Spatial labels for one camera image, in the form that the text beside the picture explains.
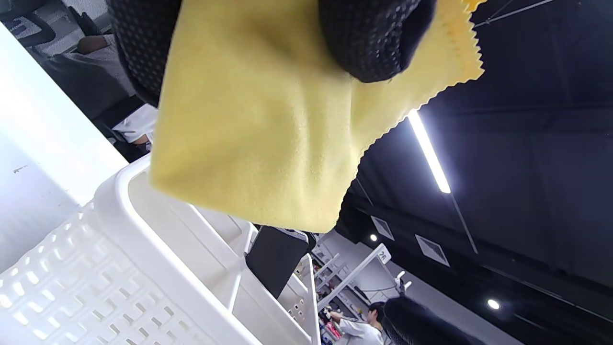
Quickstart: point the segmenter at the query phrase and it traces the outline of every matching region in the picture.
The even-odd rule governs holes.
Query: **yellow cloth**
[[[330,57],[317,0],[183,0],[152,183],[255,223],[328,232],[368,146],[482,74],[467,8],[439,0],[411,66],[364,84]]]
[[[463,0],[464,3],[468,5],[467,11],[474,12],[477,10],[477,6],[479,6],[482,2],[486,2],[487,0]]]

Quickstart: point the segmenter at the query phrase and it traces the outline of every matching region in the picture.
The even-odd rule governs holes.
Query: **white plastic basket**
[[[253,225],[153,190],[148,167],[0,274],[0,344],[319,345],[311,258],[277,301],[245,265]]]

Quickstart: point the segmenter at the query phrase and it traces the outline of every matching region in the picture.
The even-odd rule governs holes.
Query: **white wall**
[[[127,164],[0,25],[0,272]]]
[[[323,238],[322,249],[328,249],[332,254],[340,253],[341,256],[337,259],[338,262],[346,262],[350,269],[354,269],[357,265],[366,258],[371,252],[371,249],[362,243],[353,244],[348,239],[342,237],[336,232],[331,232]],[[401,267],[393,263],[387,263],[387,269],[394,276],[400,271]],[[405,282],[412,281],[413,283],[406,291],[414,301],[428,307],[432,312],[440,318],[450,322],[462,331],[479,338],[488,345],[520,345],[521,342],[493,326],[488,321],[484,320],[477,314],[468,310],[461,304],[455,302],[445,294],[441,293],[432,286],[426,284],[410,272],[403,276]],[[355,279],[357,285],[362,290],[384,289],[390,286],[390,280],[386,272],[381,267],[379,262],[370,263]]]

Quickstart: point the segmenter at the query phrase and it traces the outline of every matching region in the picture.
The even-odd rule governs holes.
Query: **ceiling light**
[[[428,161],[428,165],[430,165],[430,170],[432,170],[432,174],[434,175],[436,184],[438,184],[438,188],[440,188],[441,192],[443,193],[451,193],[451,189],[449,188],[449,184],[445,178],[443,168],[438,162],[438,158],[436,157],[436,153],[434,152],[430,138],[428,138],[428,133],[425,131],[424,124],[421,122],[421,118],[419,118],[419,113],[417,110],[413,109],[409,111],[408,118],[411,126],[413,127],[413,131],[417,136],[419,145],[422,147],[422,151],[424,151],[425,159]]]
[[[500,303],[497,300],[487,300],[487,306],[494,310],[500,309]]]

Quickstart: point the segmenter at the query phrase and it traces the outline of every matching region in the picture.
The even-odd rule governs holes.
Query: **air vent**
[[[449,261],[447,261],[447,257],[445,257],[445,253],[443,253],[443,248],[441,248],[441,246],[417,234],[415,234],[415,238],[417,238],[417,243],[419,243],[419,247],[425,256],[449,267]]]
[[[389,225],[387,224],[387,222],[383,219],[377,218],[373,215],[370,216],[370,218],[373,219],[373,223],[375,224],[375,228],[377,228],[377,231],[382,234],[383,236],[391,239],[392,241],[394,241],[394,236],[392,235],[392,230],[389,228]]]

